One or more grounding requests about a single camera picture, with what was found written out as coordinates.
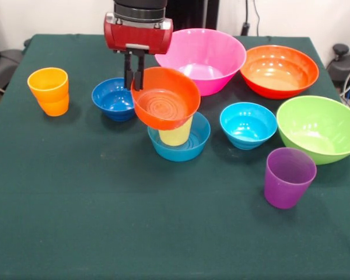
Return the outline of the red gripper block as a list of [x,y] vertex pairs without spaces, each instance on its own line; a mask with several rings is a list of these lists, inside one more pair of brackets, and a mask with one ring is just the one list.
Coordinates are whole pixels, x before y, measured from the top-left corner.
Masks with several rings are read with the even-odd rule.
[[[173,21],[165,18],[158,23],[140,23],[115,17],[109,12],[104,18],[104,38],[108,48],[114,51],[127,51],[131,49],[144,50],[149,54],[167,53],[173,34]],[[130,89],[134,78],[134,89],[143,89],[145,53],[136,55],[138,67],[135,73],[131,69],[131,53],[124,54],[124,83]]]

